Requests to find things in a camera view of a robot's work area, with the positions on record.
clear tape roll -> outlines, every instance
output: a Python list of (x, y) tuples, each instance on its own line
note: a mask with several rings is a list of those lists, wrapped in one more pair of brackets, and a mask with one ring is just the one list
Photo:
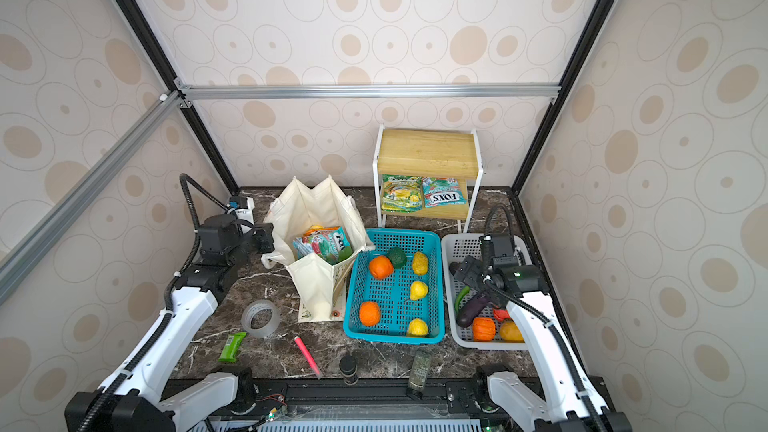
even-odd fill
[[(270, 320), (263, 327), (251, 328), (250, 324), (256, 314), (265, 310), (272, 311)], [(269, 337), (277, 330), (277, 326), (280, 325), (280, 311), (277, 310), (277, 306), (272, 302), (262, 298), (245, 308), (243, 317), (240, 319), (240, 325), (243, 326), (245, 332), (248, 332), (248, 334), (253, 335), (255, 338)]]

wallpaper with circles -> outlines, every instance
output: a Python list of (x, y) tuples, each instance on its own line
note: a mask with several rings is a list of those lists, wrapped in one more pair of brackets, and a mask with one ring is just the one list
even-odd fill
[(164, 87), (110, 0), (0, 10), (2, 260)]
[(596, 0), (141, 0), (196, 85), (558, 82)]
[(768, 429), (768, 2), (619, 0), (524, 188), (636, 430)]
[[(133, 350), (194, 234), (186, 172), (228, 194), (174, 112), (0, 307), (0, 430), (66, 430), (64, 407)], [(192, 192), (200, 218), (217, 207)]]
[(361, 100), (201, 100), (197, 110), (241, 186), (373, 185), (379, 124), (477, 130), (484, 186), (509, 186), (533, 140), (547, 97)]

dark marble table surface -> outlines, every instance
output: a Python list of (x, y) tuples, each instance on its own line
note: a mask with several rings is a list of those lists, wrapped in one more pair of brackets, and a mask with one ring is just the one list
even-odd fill
[[(247, 189), (243, 195), (254, 197), (258, 215), (266, 214), (269, 204), (280, 195), (282, 189)], [(344, 188), (355, 198), (360, 215), (367, 228), (376, 227), (376, 201), (372, 188)], [(475, 204), (470, 232), (481, 232), (485, 217), (494, 204), (509, 206), (505, 190), (482, 188)], [(494, 220), (494, 231), (506, 227), (504, 214)], [(393, 228), (417, 228), (440, 236), (456, 233), (456, 221), (430, 218), (389, 216), (387, 226)], [(518, 225), (512, 225), (520, 235)], [(266, 339), (247, 336), (240, 346), (237, 363), (250, 366), (256, 378), (304, 378), (313, 377), (312, 370), (302, 353), (293, 343), (296, 335), (302, 337), (318, 366), (328, 378), (341, 377), (339, 360), (351, 353), (358, 363), (361, 378), (404, 378), (408, 376), (417, 348), (432, 354), (431, 377), (470, 377), (480, 364), (505, 362), (521, 377), (536, 376), (531, 356), (526, 351), (476, 350), (463, 348), (453, 341), (448, 312), (446, 336), (434, 345), (383, 344), (351, 339), (344, 334), (342, 322), (313, 322), (298, 324), (299, 295), (288, 272), (282, 267), (266, 270), (253, 256), (250, 264), (240, 271), (224, 302), (208, 318), (179, 360), (171, 378), (202, 378), (220, 362), (219, 355), (229, 334), (242, 331), (240, 316), (251, 302), (267, 298), (280, 309), (281, 322), (277, 331)]]

pink highlighter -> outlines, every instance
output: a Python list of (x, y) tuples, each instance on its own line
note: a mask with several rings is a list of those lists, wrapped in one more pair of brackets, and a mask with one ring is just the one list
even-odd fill
[(312, 371), (315, 372), (317, 378), (322, 379), (322, 372), (320, 372), (320, 368), (317, 367), (315, 359), (312, 358), (310, 351), (306, 350), (306, 346), (304, 345), (304, 342), (301, 340), (301, 338), (297, 335), (293, 341), (296, 342), (296, 345), (299, 346), (299, 350), (301, 350), (301, 353), (304, 354), (304, 358), (310, 364), (310, 367), (312, 367)]

teal basket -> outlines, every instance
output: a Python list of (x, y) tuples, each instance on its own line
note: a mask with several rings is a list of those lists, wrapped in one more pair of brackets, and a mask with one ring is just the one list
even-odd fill
[[(350, 279), (350, 294), (346, 300), (344, 331), (351, 338), (392, 344), (436, 344), (446, 334), (446, 320), (442, 306), (442, 255), (440, 237), (434, 232), (405, 228), (368, 228), (368, 236), (376, 250), (361, 252), (355, 260)], [(377, 280), (368, 272), (368, 264), (379, 255), (386, 255), (392, 247), (406, 251), (405, 267), (384, 280)], [(429, 272), (419, 277), (411, 270), (416, 252), (429, 259)], [(420, 301), (412, 301), (411, 283), (420, 280), (427, 284), (429, 293)], [(374, 301), (379, 304), (382, 319), (374, 327), (360, 323), (360, 304)], [(406, 337), (408, 324), (415, 318), (427, 323), (426, 337)]]

